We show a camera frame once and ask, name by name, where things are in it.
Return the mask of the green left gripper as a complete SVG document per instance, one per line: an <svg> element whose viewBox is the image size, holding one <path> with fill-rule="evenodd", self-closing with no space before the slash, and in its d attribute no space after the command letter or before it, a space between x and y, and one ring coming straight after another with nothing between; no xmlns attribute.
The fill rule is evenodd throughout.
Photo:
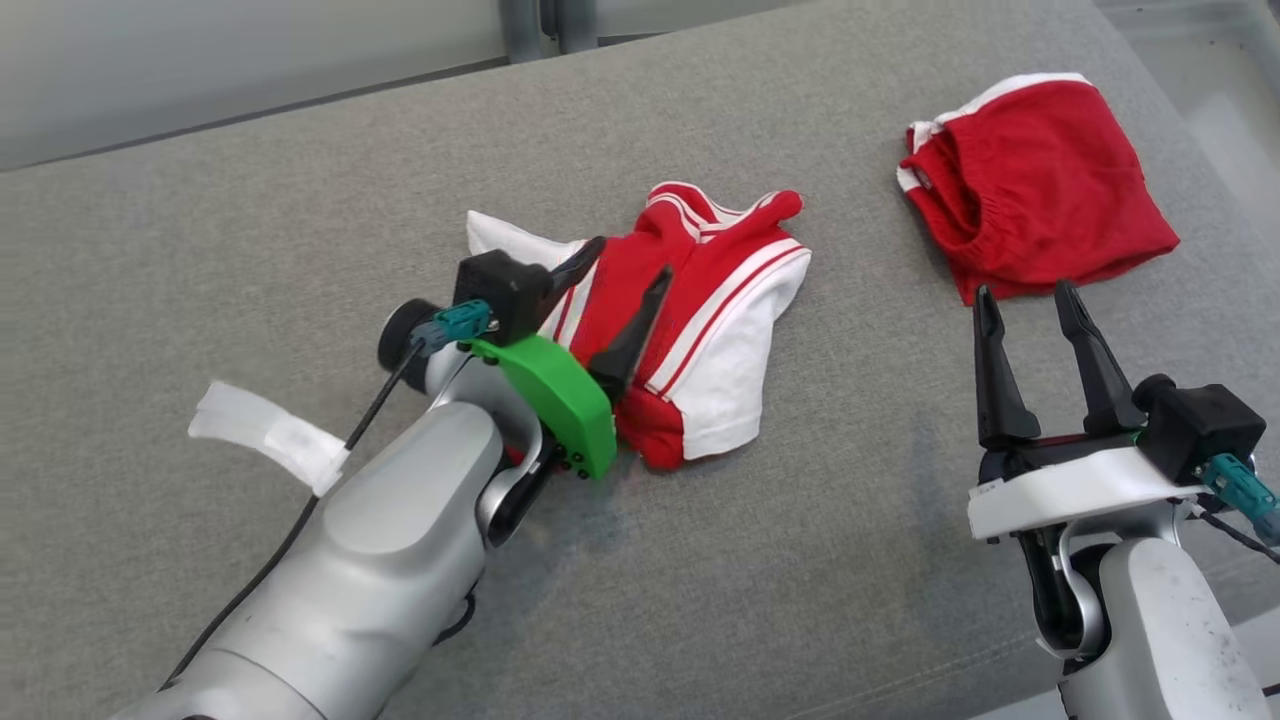
<svg viewBox="0 0 1280 720"><path fill-rule="evenodd" d="M550 269L547 310L580 284L608 245L605 236L582 240ZM567 452L567 460L585 477L600 480L618 452L616 407L628 392L666 304L673 268L663 266L641 292L636 311L599 352L588 370L564 347L531 334L512 345L485 340L471 343L471 354L493 360L515 392Z"/></svg>

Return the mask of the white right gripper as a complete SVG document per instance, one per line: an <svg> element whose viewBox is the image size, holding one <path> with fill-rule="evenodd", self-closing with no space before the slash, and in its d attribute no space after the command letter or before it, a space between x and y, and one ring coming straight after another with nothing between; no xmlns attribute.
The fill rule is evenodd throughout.
<svg viewBox="0 0 1280 720"><path fill-rule="evenodd" d="M978 443L988 450L966 505L968 525L978 541L1207 491L1199 483L1170 480L1137 447L1133 433L1120 433L1139 430L1147 415L1133 402L1132 386L1078 287L1069 279L1059 281L1053 300L1062 336L1075 354L1088 436L1037 439L1041 424L1025 406L1005 352L997 301L987 284L974 293Z"/></svg>

